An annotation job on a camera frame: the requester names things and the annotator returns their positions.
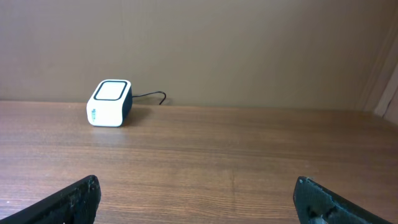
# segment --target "beige wall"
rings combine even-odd
[[[358,109],[395,0],[0,0],[0,99]]]

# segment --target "white cube-shaped device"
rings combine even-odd
[[[119,127],[132,106],[131,83],[104,80],[87,102],[87,119],[93,126]]]

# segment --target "brown wooden surface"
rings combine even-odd
[[[299,175],[398,222],[398,129],[358,112],[0,102],[0,218],[89,175],[96,223],[298,223]]]

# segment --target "wooden tabletop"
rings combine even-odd
[[[300,175],[398,222],[398,128],[367,113],[0,102],[0,218],[94,174],[95,223],[299,223]]]

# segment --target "logo on device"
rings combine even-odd
[[[91,111],[91,118],[93,121],[95,121],[95,112],[96,112],[95,109]]]

